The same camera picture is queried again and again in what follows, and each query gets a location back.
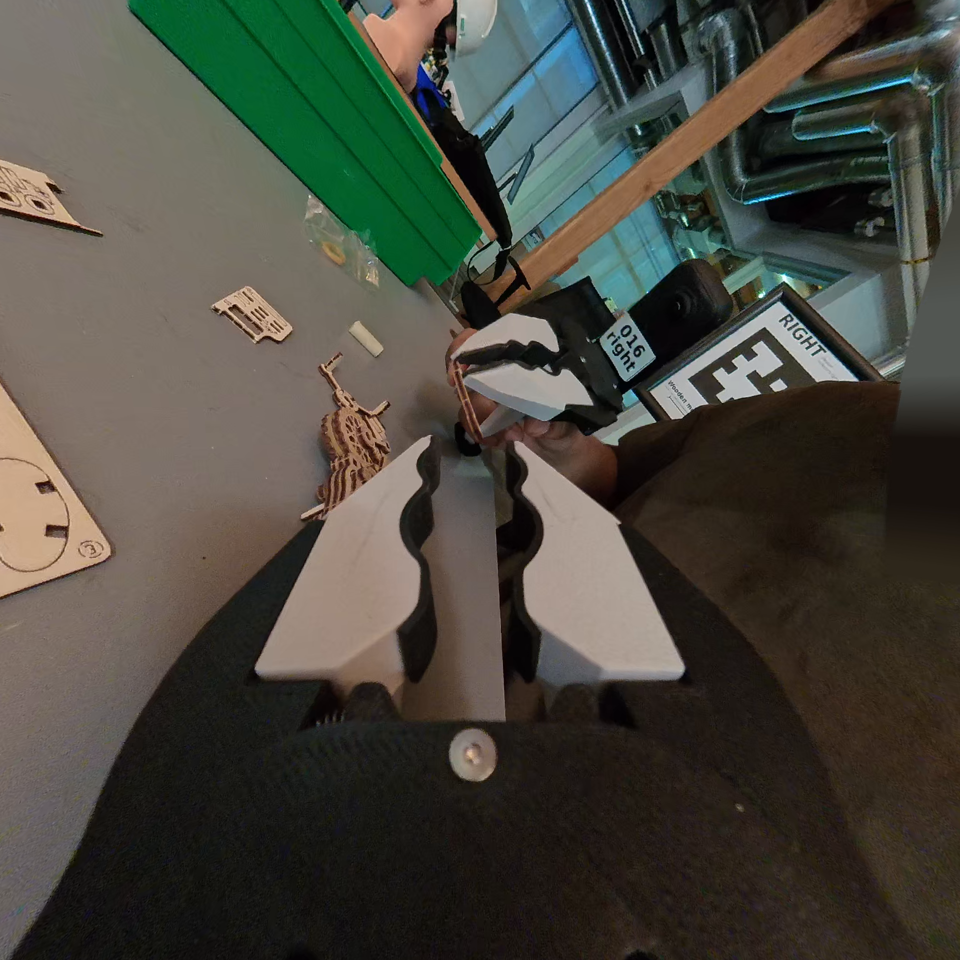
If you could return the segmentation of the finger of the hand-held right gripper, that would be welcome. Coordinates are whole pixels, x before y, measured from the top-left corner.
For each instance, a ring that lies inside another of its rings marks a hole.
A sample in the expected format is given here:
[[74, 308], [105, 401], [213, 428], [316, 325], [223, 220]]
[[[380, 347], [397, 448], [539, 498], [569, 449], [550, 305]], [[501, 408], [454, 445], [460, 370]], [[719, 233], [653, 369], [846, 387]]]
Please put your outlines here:
[[482, 328], [468, 328], [448, 349], [448, 365], [468, 370], [511, 364], [539, 369], [561, 358], [562, 343], [550, 322], [523, 314], [507, 314]]
[[462, 372], [483, 436], [497, 434], [527, 416], [554, 421], [575, 411], [596, 414], [594, 398], [569, 369], [552, 373], [542, 367], [510, 364], [463, 367]]

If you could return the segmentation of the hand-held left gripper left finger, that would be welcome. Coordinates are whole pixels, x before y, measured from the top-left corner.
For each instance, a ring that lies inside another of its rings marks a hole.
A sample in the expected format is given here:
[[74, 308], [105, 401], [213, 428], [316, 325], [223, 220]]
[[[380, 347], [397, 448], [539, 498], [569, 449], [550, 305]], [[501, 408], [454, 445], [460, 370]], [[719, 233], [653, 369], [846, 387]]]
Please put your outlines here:
[[259, 680], [324, 681], [396, 695], [426, 675], [438, 640], [423, 552], [442, 442], [413, 443], [330, 511], [255, 664]]

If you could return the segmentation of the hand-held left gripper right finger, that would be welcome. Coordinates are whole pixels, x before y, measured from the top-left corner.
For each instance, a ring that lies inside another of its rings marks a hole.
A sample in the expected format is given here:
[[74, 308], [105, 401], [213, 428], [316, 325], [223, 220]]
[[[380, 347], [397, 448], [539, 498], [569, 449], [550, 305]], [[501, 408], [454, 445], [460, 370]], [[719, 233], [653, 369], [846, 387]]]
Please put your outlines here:
[[524, 445], [509, 448], [509, 655], [527, 683], [556, 690], [673, 682], [686, 667], [619, 521]]

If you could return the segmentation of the small wooden puzzle strip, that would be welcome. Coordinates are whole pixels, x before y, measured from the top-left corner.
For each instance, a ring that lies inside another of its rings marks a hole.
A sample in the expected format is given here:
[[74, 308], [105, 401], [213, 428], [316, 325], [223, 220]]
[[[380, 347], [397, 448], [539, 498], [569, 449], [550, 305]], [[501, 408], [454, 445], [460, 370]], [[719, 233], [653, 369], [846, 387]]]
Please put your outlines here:
[[463, 367], [456, 360], [448, 362], [448, 374], [454, 391], [457, 395], [462, 414], [462, 432], [475, 447], [480, 446], [482, 440], [481, 428], [477, 419], [470, 392], [464, 381]]

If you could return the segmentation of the person's right forearm brown sleeve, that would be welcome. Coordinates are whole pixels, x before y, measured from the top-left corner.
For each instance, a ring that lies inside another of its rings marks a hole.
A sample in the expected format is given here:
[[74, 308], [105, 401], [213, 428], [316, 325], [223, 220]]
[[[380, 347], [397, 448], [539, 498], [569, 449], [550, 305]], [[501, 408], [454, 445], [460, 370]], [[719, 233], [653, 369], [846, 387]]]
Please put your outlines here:
[[823, 383], [638, 429], [616, 511], [771, 669], [918, 958], [958, 958], [958, 586], [883, 556], [899, 399]]

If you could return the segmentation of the person's right hand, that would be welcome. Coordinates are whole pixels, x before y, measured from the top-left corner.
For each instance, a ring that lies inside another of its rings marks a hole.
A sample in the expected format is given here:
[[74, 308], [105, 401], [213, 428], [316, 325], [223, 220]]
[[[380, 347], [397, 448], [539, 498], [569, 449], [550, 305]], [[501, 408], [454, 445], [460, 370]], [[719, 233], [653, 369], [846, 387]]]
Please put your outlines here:
[[482, 449], [504, 450], [511, 443], [527, 447], [608, 510], [617, 510], [630, 497], [618, 449], [596, 435], [582, 433], [575, 422], [527, 415], [496, 434], [483, 436], [472, 428], [464, 408], [458, 411], [458, 421], [465, 436]]

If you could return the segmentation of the wooden puzzle model assembly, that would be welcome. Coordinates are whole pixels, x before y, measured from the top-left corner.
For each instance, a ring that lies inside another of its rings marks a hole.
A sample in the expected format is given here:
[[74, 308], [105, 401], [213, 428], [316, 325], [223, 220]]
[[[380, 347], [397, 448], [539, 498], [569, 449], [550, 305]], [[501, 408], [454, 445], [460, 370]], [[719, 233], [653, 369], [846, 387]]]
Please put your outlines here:
[[342, 358], [342, 352], [337, 352], [318, 366], [337, 408], [322, 418], [318, 434], [319, 445], [329, 462], [329, 475], [318, 487], [318, 504], [301, 515], [302, 522], [323, 520], [376, 476], [387, 465], [391, 453], [381, 420], [391, 402], [383, 400], [372, 409], [360, 405], [334, 375]]

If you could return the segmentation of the clear plastic bag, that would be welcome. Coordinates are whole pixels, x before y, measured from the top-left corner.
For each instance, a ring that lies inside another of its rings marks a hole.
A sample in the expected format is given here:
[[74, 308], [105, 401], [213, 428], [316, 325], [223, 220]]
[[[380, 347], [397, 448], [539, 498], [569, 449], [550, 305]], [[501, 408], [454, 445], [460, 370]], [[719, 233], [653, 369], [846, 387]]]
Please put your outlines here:
[[308, 194], [303, 217], [304, 234], [321, 255], [367, 289], [380, 286], [380, 261], [373, 238], [348, 227], [313, 194]]

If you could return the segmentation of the wooden beam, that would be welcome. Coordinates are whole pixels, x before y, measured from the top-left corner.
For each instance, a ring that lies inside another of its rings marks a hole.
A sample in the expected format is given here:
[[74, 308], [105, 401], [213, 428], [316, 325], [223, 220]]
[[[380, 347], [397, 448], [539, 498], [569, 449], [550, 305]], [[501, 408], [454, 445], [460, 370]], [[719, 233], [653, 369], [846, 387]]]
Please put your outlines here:
[[777, 95], [893, 5], [830, 1], [793, 28], [654, 149], [486, 288], [500, 313], [517, 308], [630, 213], [714, 149]]

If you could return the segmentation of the small slotted wooden puzzle piece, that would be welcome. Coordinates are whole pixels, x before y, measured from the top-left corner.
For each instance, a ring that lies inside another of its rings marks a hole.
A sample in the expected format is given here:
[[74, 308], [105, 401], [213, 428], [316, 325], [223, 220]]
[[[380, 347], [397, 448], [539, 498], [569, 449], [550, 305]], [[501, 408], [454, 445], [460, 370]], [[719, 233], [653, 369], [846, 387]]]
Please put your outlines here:
[[279, 344], [293, 332], [292, 324], [250, 285], [220, 298], [210, 309], [230, 320], [255, 344], [264, 340]]

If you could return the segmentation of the green plastic crate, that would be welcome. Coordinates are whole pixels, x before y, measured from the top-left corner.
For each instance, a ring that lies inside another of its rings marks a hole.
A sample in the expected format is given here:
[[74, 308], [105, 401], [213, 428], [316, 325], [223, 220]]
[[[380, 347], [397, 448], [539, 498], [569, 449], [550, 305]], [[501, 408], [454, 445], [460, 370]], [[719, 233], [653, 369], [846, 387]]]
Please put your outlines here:
[[454, 275], [482, 226], [340, 3], [128, 7], [402, 282]]

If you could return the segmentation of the wooden puzzle sheet with circle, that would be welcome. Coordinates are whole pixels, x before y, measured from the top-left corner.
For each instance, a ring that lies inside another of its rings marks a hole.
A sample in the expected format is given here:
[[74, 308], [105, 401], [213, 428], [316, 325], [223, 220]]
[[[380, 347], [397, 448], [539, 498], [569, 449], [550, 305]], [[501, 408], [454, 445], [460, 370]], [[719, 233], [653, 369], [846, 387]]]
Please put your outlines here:
[[1, 388], [1, 596], [95, 567], [113, 546]]

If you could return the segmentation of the white hard hat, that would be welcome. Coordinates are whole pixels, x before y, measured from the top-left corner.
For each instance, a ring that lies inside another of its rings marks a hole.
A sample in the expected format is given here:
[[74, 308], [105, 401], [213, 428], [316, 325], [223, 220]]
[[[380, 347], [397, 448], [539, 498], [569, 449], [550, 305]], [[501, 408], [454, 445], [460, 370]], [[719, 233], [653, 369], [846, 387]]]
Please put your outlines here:
[[448, 47], [455, 56], [473, 54], [493, 30], [498, 1], [454, 1], [447, 18]]

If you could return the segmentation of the wooden puzzle sheet with cutouts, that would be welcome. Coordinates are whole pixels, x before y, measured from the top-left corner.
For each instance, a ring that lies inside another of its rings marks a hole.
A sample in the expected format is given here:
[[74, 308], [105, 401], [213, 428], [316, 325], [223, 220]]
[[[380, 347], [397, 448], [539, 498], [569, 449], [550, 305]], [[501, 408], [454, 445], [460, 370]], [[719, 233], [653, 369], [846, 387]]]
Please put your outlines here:
[[47, 175], [1, 160], [1, 213], [23, 220], [102, 237], [102, 231], [79, 223], [59, 199], [61, 188]]

